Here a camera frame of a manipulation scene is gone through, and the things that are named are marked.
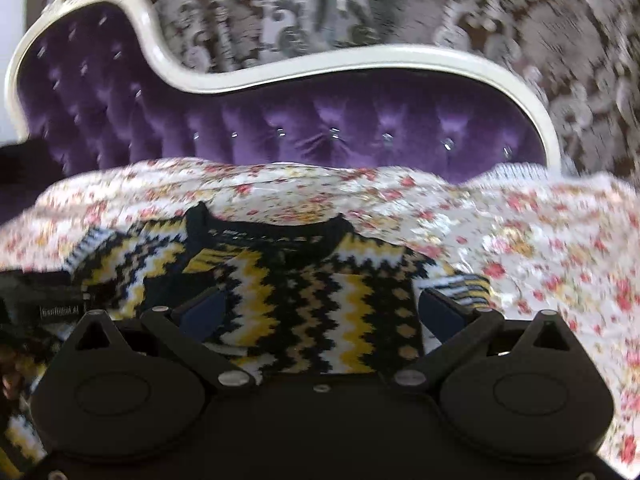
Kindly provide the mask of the brown damask curtain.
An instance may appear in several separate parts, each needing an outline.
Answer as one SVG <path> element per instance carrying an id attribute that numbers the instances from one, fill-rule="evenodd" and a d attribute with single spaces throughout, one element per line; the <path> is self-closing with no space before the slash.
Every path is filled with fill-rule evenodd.
<path id="1" fill-rule="evenodd" d="M 568 170 L 639 180 L 639 0 L 150 1 L 204 73 L 370 44 L 484 56 L 547 107 Z"/>

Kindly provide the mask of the purple velvet side cushion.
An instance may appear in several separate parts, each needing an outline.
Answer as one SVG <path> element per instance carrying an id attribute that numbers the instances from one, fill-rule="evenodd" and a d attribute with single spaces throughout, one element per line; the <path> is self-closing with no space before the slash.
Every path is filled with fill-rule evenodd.
<path id="1" fill-rule="evenodd" d="M 17 217 L 51 184 L 64 178 L 62 166 L 43 139 L 3 145 L 0 153 L 0 221 Z"/>

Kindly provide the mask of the yellow navy patterned knit sweater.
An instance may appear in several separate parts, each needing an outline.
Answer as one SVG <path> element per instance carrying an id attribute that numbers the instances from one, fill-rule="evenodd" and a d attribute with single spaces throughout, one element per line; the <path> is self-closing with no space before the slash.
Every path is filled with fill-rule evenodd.
<path id="1" fill-rule="evenodd" d="M 220 220 L 204 205 L 125 232 L 89 230 L 62 280 L 120 318 L 168 307 L 257 379 L 408 364 L 424 350 L 421 292 L 471 307 L 489 299 L 483 275 L 360 235 L 342 217 L 275 226 Z"/>

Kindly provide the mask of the purple tufted white-framed headboard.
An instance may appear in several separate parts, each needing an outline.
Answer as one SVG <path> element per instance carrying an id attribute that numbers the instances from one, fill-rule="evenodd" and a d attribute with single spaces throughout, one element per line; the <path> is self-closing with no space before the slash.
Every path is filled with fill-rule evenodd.
<path id="1" fill-rule="evenodd" d="M 178 156 L 454 182 L 514 162 L 561 169 L 544 104 L 486 58 L 386 44 L 203 74 L 169 50 L 149 0 L 54 0 L 10 59 L 4 102 L 17 137 L 68 176 Z"/>

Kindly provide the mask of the floral bedspread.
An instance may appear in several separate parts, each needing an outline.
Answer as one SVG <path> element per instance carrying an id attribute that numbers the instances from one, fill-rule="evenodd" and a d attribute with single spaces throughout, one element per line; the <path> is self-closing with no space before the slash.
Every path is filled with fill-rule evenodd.
<path id="1" fill-rule="evenodd" d="M 453 185 L 402 167 L 335 169 L 196 158 L 138 162 L 50 185 L 1 230 L 3 269 L 58 270 L 88 229 L 124 230 L 204 203 L 224 220 L 356 230 L 483 274 L 491 304 L 525 320 L 559 312 L 597 364 L 616 412 L 600 455 L 639 472 L 639 196 L 608 174 L 502 165 Z"/>

